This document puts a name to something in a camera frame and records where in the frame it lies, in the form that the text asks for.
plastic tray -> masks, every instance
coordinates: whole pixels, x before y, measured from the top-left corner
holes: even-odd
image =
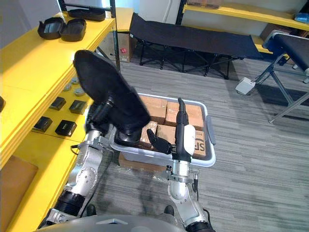
[[[161,98],[165,99],[169,102],[178,102],[176,98],[168,98],[168,97],[161,97],[156,95],[149,95],[149,94],[143,94],[139,93],[141,96],[149,96],[149,97],[155,97],[155,98]],[[184,103],[190,104],[190,105],[198,105],[202,109],[203,113],[203,121],[204,121],[204,141],[206,145],[206,156],[205,159],[192,159],[191,164],[196,166],[202,166],[202,167],[211,167],[216,162],[216,155],[214,152],[214,145],[215,145],[215,136],[211,124],[211,117],[208,115],[207,108],[203,103],[196,102],[196,101],[189,101],[189,100],[183,100]],[[111,135],[110,135],[110,145],[113,149],[117,151],[121,151],[124,155],[126,160],[130,161],[138,161],[143,163],[150,163],[160,166],[166,166],[166,165],[172,165],[172,155],[166,155],[161,152],[156,151],[150,151],[145,149],[140,149],[136,147],[128,147],[128,146],[122,146],[119,144],[116,144],[114,142],[115,135],[116,135],[117,129],[114,128]]]

yellow shelving unit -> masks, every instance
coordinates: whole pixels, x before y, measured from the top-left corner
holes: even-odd
[[[8,232],[35,230],[62,191],[76,157],[70,151],[70,146],[79,144],[85,137],[84,123],[87,111],[83,115],[72,114],[69,107],[74,100],[85,101],[88,106],[93,102],[86,94],[75,96],[76,88],[80,88],[80,85],[72,85],[69,91],[60,93],[59,96],[66,100],[66,104],[59,111],[47,109],[43,114],[53,121],[47,131],[30,132],[13,153],[14,156],[36,165],[39,170],[23,197]],[[71,137],[55,133],[63,119],[77,124]]]
[[[301,30],[309,30],[308,24],[295,21],[293,15],[291,14],[237,3],[224,3],[218,9],[184,5],[183,13],[185,11],[198,11],[217,15],[227,15],[266,23],[278,24]]]
[[[70,151],[72,140],[30,132],[14,152],[39,169],[7,232],[29,232],[37,229],[49,208],[62,191],[76,155]]]
[[[1,168],[74,77],[75,52],[95,50],[114,25],[112,18],[102,22],[87,21],[85,36],[78,42],[65,42],[61,38],[44,40],[34,28],[1,50],[0,89],[6,100],[0,115]]]
[[[107,17],[111,17],[111,12],[106,12]],[[118,32],[129,32],[133,8],[116,7],[116,20]]]
[[[66,12],[57,16],[61,14],[66,21],[71,20]],[[0,167],[14,155],[39,168],[7,231],[36,230],[62,191],[76,157],[70,146],[82,142],[85,136],[86,113],[72,114],[69,107],[74,100],[92,103],[86,94],[74,95],[79,85],[72,85],[68,92],[62,90],[76,75],[72,63],[75,52],[94,51],[114,25],[112,18],[87,21],[85,36],[78,42],[44,40],[34,28],[1,50],[0,94],[6,105],[0,114]],[[57,96],[64,97],[67,103],[60,111],[48,109]],[[46,133],[30,132],[41,116],[52,119],[50,128]],[[55,133],[63,119],[77,124],[72,137]]]

white label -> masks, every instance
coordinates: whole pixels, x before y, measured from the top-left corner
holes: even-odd
[[[190,124],[184,127],[183,146],[186,152],[192,156],[195,149],[195,128]]]

cardboard box on floor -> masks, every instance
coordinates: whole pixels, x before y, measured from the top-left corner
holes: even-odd
[[[143,127],[141,131],[141,137],[140,137],[140,146],[144,149],[150,149],[151,148],[151,143],[148,139],[147,135],[147,130],[151,129],[153,133],[156,133],[156,128],[157,128],[158,123],[150,121],[146,126]]]
[[[204,130],[203,115],[201,107],[197,105],[185,105],[186,112],[189,117],[189,124],[195,127],[197,131]],[[177,102],[168,102],[166,109],[166,118],[164,125],[176,126],[176,116],[179,111],[179,104]]]
[[[165,99],[140,96],[140,99],[147,107],[152,121],[162,125],[166,117],[167,101]]]
[[[266,38],[272,34],[273,31],[281,31],[283,33],[290,34],[293,32],[293,29],[281,25],[276,25],[272,23],[267,23],[266,27],[263,29],[263,31],[260,34],[260,37],[263,41],[266,40]]]
[[[5,231],[38,168],[11,156],[1,170],[1,230]]]
[[[131,61],[137,40],[131,38],[128,33],[118,33],[119,58],[121,62],[129,63]],[[104,38],[99,47],[108,56],[109,59],[115,60],[114,38],[112,32]]]
[[[158,137],[167,140],[171,144],[175,144],[175,131],[176,127],[158,125],[156,129],[156,134]],[[203,159],[205,158],[205,156],[206,156],[206,147],[205,147],[204,132],[197,130],[195,132],[195,149],[193,158]]]
[[[165,171],[166,169],[166,167],[163,167],[163,166],[126,160],[122,152],[120,152],[119,154],[118,161],[121,167],[133,168],[137,170],[143,170],[143,171],[149,171],[149,172],[161,172],[161,171]]]

black cloth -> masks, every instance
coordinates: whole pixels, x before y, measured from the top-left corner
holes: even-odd
[[[309,39],[277,34],[274,45],[281,47],[303,71],[309,68]]]
[[[250,35],[238,35],[145,21],[136,13],[132,16],[130,33],[140,40],[153,44],[239,58],[261,58]]]

